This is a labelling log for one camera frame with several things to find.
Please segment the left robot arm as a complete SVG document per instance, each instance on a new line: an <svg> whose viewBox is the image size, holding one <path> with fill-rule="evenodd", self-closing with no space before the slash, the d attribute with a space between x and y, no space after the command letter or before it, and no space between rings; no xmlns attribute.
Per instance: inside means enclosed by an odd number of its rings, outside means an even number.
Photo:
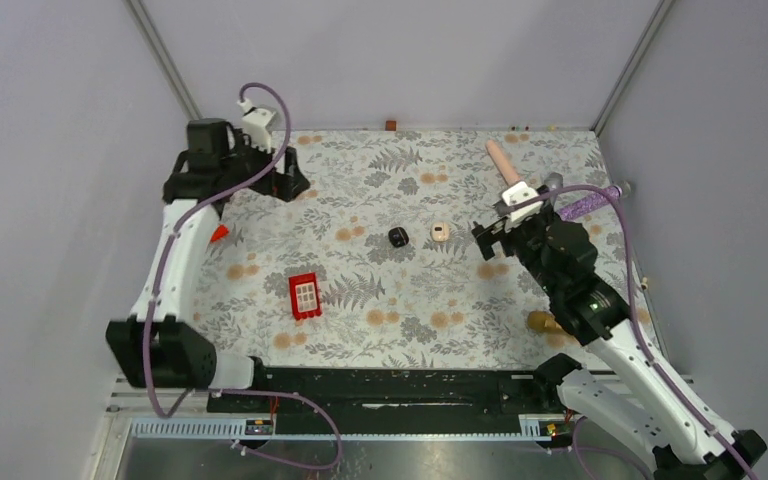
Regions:
<svg viewBox="0 0 768 480"><path fill-rule="evenodd" d="M284 169L277 170L272 128L270 120L245 120L239 127L218 118L187 124L187 148L163 184L161 236L145 285L129 315L110 321L105 332L131 386L232 389L248 411L269 401L271 387L256 375L257 359L219 353L190 323L208 245L238 185L284 202L310 185L291 147L283 151Z"/></svg>

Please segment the beige earbuds charging case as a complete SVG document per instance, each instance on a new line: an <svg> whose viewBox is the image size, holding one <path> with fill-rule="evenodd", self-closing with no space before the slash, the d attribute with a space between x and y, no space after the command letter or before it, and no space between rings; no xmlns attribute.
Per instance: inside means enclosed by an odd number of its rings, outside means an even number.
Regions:
<svg viewBox="0 0 768 480"><path fill-rule="evenodd" d="M449 240L450 226L446 222L435 222L431 226L430 236L434 242L443 243Z"/></svg>

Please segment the black earbuds charging case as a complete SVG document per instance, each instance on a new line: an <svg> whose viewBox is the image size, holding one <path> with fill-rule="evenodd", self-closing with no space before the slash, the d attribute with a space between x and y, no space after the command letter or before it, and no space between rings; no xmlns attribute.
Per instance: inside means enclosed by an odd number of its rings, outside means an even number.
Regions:
<svg viewBox="0 0 768 480"><path fill-rule="evenodd" d="M394 248L402 248L410 243L407 231L401 226L391 228L387 233L387 238Z"/></svg>

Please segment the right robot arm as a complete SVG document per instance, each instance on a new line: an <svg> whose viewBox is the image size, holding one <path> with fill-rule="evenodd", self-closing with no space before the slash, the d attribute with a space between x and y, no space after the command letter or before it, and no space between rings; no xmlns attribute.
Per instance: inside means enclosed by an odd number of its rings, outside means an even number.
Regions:
<svg viewBox="0 0 768 480"><path fill-rule="evenodd" d="M557 354L535 372L539 407L583 415L656 479L754 478L765 441L716 414L653 346L629 304L597 274L598 250L581 224L543 206L515 227L501 218L476 224L471 233L485 259L500 245L519 260L548 296L562 330L601 359L636 399L608 392L577 361Z"/></svg>

